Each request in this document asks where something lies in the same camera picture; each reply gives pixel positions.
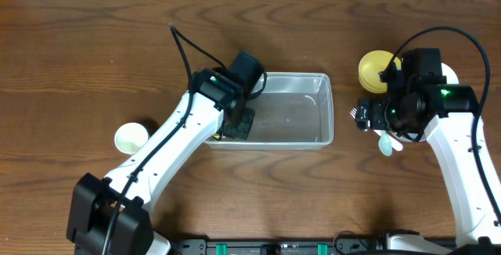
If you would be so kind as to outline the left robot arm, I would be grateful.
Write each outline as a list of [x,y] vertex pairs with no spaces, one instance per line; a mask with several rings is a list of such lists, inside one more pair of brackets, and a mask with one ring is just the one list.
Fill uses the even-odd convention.
[[168,239],[150,220],[160,195],[193,152],[216,133],[247,138],[247,102],[265,87],[262,70],[194,73],[172,115],[139,150],[102,179],[87,173],[74,186],[67,238],[77,254],[167,254]]

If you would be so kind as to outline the grey plastic bowl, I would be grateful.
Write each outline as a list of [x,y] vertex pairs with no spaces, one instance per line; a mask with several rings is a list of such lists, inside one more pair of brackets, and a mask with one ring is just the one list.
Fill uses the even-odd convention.
[[408,131],[392,131],[391,134],[400,142],[425,142],[425,134],[413,133]]

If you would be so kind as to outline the pink plastic fork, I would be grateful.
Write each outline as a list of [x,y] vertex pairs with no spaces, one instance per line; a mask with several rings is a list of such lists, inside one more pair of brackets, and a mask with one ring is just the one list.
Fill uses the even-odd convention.
[[[380,132],[381,130],[374,130],[374,132],[380,136]],[[389,139],[391,140],[391,144],[392,144],[392,147],[393,147],[393,150],[396,150],[396,151],[402,151],[403,150],[403,145],[401,142],[399,142],[398,140],[396,140],[395,138],[392,138],[390,137],[389,135],[387,135],[389,137]]]

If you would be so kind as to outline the white plastic bowl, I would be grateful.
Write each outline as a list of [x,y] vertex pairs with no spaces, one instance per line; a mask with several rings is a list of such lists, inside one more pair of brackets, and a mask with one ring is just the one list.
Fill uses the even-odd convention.
[[442,63],[442,75],[446,77],[446,84],[459,84],[456,73],[445,63]]

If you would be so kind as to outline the mint green plastic spoon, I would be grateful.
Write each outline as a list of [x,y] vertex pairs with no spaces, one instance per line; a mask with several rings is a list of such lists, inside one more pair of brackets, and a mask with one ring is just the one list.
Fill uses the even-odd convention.
[[391,140],[387,136],[386,131],[381,131],[380,132],[380,139],[378,141],[378,146],[380,151],[385,155],[385,156],[391,156],[393,153],[393,147],[391,144]]

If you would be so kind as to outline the yellow plastic cup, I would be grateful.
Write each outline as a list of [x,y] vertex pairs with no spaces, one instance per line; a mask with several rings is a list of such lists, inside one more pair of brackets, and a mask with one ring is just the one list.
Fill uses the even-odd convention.
[[218,132],[218,133],[213,134],[211,137],[215,140],[221,140],[224,138],[224,135],[222,133]]

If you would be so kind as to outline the white plastic cup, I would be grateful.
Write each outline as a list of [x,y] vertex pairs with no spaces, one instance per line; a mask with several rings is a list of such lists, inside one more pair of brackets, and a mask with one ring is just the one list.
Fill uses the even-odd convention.
[[134,155],[149,140],[147,129],[139,123],[126,123],[120,126],[114,135],[114,145],[118,151]]

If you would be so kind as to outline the clear plastic container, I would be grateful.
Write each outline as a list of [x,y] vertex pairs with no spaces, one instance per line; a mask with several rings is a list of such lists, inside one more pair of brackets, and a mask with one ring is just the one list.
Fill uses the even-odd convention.
[[246,140],[205,141],[212,149],[321,149],[334,138],[330,79],[321,73],[269,72],[263,92],[247,106],[255,111]]

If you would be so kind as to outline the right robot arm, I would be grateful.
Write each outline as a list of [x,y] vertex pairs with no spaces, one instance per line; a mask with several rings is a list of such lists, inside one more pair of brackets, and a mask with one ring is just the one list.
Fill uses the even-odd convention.
[[362,98],[351,111],[360,131],[425,139],[442,171],[459,250],[500,252],[500,180],[490,157],[471,87],[422,84],[387,98]]

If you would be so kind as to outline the yellow plastic bowl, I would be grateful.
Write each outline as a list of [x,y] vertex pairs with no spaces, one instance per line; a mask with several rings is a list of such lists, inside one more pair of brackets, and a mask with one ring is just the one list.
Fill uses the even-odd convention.
[[379,72],[384,71],[393,54],[384,50],[366,53],[359,62],[359,82],[368,92],[383,94],[387,84],[380,81]]

